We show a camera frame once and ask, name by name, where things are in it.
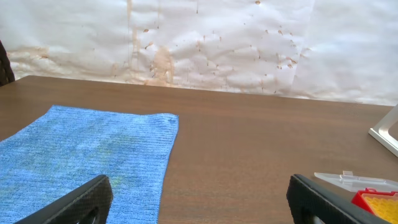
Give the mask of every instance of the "blue cloth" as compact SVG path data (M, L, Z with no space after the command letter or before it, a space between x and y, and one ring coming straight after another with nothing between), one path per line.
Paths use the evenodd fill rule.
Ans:
M16 222L100 174L114 194L107 223L157 223L177 131L172 114L52 106L0 142L0 223Z

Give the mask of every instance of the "silver bracket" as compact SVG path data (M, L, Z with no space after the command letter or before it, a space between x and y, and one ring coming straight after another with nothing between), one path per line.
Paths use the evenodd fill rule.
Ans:
M398 105L371 128L369 134L398 157L398 141L388 133L396 122L398 122Z

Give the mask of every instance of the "black object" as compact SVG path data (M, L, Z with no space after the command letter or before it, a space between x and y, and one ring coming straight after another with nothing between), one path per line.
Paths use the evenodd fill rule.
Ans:
M326 224L389 223L300 174L290 178L286 197L295 224L314 223L314 217Z
M0 41L0 86L13 81L15 81L14 73L11 70L6 49L4 49Z
M17 224L105 224L113 199L111 184L99 175Z

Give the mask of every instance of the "tabletop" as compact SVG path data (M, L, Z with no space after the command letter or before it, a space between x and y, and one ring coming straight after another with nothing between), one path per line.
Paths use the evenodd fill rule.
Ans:
M52 105L180 116L159 223L292 223L292 174L346 198L313 173L398 180L398 158L368 134L389 106L29 76L0 87L0 140Z

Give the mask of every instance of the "blue towel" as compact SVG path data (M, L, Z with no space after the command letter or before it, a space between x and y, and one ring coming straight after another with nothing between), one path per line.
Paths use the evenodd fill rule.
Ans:
M0 223L16 222L100 174L114 194L107 223L157 223L177 131L172 114L52 106L0 142Z

